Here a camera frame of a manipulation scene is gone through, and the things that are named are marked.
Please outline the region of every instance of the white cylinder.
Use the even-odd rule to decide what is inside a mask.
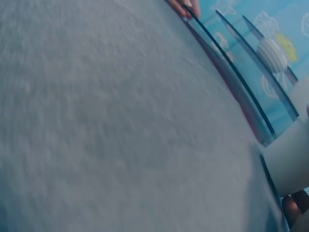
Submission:
[[[300,116],[263,152],[271,179],[283,197],[309,187],[309,118]]]
[[[289,65],[286,52],[273,39],[263,38],[256,53],[273,73],[282,73]]]
[[[306,107],[309,104],[309,79],[299,80],[288,94],[292,104],[295,106],[299,115],[306,114]]]

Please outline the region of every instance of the gray fabric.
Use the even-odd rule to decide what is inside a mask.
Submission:
[[[240,107],[163,0],[1,0],[0,104],[3,231],[280,223]]]

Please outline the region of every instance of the blue fabric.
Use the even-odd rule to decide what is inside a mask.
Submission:
[[[201,1],[201,22],[243,75],[262,105],[276,134],[282,133],[292,124],[288,112],[270,83],[237,43],[231,32],[226,29],[215,10],[218,10],[255,50],[259,41],[249,31],[242,15],[246,16],[267,38],[274,38],[276,33],[284,35],[296,50],[296,59],[290,61],[289,67],[298,79],[303,79],[309,76],[307,68],[309,47],[306,46],[309,42],[309,2],[306,0]],[[276,73],[274,76],[287,93],[293,88],[284,73]]]

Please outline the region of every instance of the yellow cartoon character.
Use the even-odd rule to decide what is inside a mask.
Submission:
[[[283,47],[289,59],[291,61],[297,61],[298,59],[296,49],[293,46],[292,42],[289,41],[289,39],[286,38],[283,34],[278,32],[275,34],[275,38],[278,41],[278,43]]]

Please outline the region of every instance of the hand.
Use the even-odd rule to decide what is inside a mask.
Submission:
[[[198,0],[168,0],[168,3],[171,5],[172,8],[181,16],[187,17],[191,19],[192,16],[189,12],[187,12],[182,6],[182,3],[186,1],[190,2],[192,6],[189,6],[192,9],[192,12],[199,18],[201,15],[201,9],[199,7]]]
[[[290,232],[309,232],[309,196],[302,190],[282,200]]]

